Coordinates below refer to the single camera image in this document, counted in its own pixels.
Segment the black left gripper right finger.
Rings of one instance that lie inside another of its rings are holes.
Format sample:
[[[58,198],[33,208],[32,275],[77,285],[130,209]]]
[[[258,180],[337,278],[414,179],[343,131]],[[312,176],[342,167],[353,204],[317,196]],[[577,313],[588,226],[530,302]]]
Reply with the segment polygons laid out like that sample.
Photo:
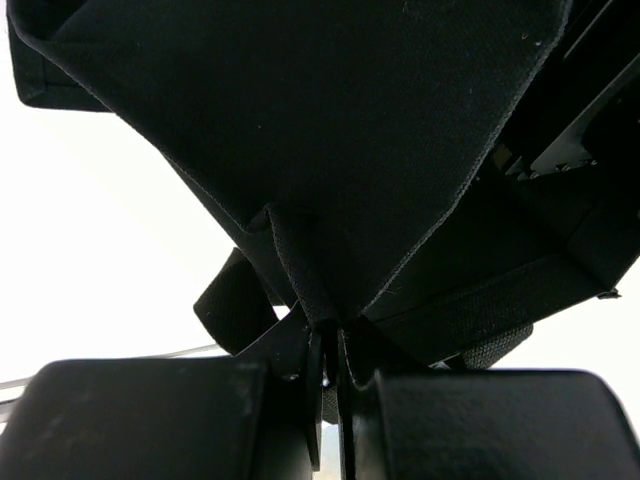
[[[372,323],[337,332],[346,479],[635,479],[615,395],[577,370],[431,369]]]

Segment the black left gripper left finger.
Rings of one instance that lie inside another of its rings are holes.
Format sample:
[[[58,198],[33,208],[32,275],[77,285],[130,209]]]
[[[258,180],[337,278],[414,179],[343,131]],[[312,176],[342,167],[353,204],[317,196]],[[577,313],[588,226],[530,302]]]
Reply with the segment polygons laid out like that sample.
[[[309,479],[320,337],[281,322],[235,357],[49,380],[1,437],[5,479]]]

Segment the black canvas bag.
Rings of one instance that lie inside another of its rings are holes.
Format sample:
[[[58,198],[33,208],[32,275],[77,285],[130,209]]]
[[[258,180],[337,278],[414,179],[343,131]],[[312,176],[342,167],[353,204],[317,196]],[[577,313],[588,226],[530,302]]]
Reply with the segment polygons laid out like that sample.
[[[635,1],[11,1],[20,100],[109,112],[236,243],[230,353],[366,317],[424,363],[508,350],[639,255]]]

